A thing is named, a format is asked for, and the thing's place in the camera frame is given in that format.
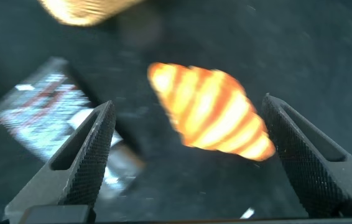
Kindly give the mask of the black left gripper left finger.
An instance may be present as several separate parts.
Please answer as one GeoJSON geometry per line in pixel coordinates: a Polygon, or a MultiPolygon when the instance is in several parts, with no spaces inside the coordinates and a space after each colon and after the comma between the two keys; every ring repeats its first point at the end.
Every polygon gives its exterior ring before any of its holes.
{"type": "Polygon", "coordinates": [[[115,123],[112,101],[97,106],[8,203],[5,216],[15,218],[36,205],[94,205],[115,123]]]}

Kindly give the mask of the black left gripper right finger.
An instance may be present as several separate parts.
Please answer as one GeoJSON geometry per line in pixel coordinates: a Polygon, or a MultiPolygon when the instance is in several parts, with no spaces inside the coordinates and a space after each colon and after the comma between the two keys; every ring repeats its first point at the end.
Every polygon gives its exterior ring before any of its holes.
{"type": "Polygon", "coordinates": [[[266,94],[262,112],[289,182],[309,216],[352,218],[352,155],[280,98],[266,94]]]}

